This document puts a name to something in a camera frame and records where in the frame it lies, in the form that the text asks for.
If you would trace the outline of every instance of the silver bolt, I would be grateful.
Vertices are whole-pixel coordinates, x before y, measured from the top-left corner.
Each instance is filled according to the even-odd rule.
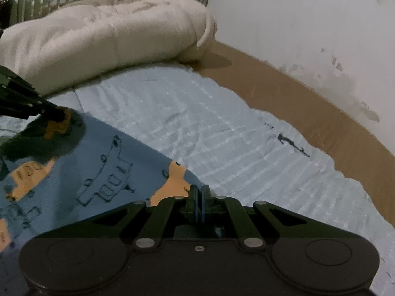
[[[263,245],[263,240],[260,238],[246,238],[244,244],[250,248],[258,248]]]
[[[155,241],[152,238],[139,238],[136,240],[136,246],[140,248],[149,248],[155,245]]]

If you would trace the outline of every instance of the bed sheet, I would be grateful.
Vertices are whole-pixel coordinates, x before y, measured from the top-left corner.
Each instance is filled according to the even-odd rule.
[[[215,81],[189,67],[159,63],[102,75],[50,101],[178,161],[214,195],[243,205],[265,200],[367,238],[381,258],[371,289],[395,295],[395,229],[362,185],[336,171],[333,159],[289,123],[249,108]],[[12,136],[33,119],[0,117],[0,136]]]

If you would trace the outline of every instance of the beige blanket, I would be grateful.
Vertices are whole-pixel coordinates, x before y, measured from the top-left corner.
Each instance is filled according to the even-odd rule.
[[[116,68],[198,59],[216,31],[195,0],[84,0],[6,29],[0,65],[45,95]]]

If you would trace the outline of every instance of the brown mattress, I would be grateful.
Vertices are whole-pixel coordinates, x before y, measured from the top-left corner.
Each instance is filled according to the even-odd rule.
[[[250,107],[291,123],[334,159],[337,170],[361,182],[378,211],[395,225],[395,157],[369,131],[310,88],[224,44],[214,43],[192,66]]]

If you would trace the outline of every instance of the wall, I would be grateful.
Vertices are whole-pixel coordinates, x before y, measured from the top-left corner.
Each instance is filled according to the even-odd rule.
[[[217,40],[316,90],[395,154],[395,0],[210,0]]]

